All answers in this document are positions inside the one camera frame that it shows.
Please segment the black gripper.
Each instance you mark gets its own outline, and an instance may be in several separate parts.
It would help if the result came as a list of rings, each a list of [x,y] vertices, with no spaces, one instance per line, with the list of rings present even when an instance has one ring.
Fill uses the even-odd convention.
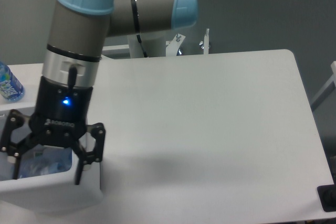
[[[103,159],[106,130],[102,123],[87,125],[86,117],[93,88],[74,87],[71,91],[44,76],[40,79],[35,110],[26,115],[9,111],[1,134],[1,152],[14,164],[12,179],[19,179],[24,154],[37,145],[70,147],[78,157],[74,178],[79,185],[82,172]],[[14,131],[27,125],[29,133],[13,137]],[[79,139],[86,133],[86,147]]]

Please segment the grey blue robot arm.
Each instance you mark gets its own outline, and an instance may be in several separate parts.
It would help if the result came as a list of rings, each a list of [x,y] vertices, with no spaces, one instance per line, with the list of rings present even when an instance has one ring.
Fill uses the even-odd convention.
[[[69,148],[78,157],[75,184],[92,163],[101,162],[106,131],[86,122],[107,37],[193,26],[197,0],[56,0],[47,52],[32,115],[10,110],[1,152],[19,178],[23,155],[35,146]]]

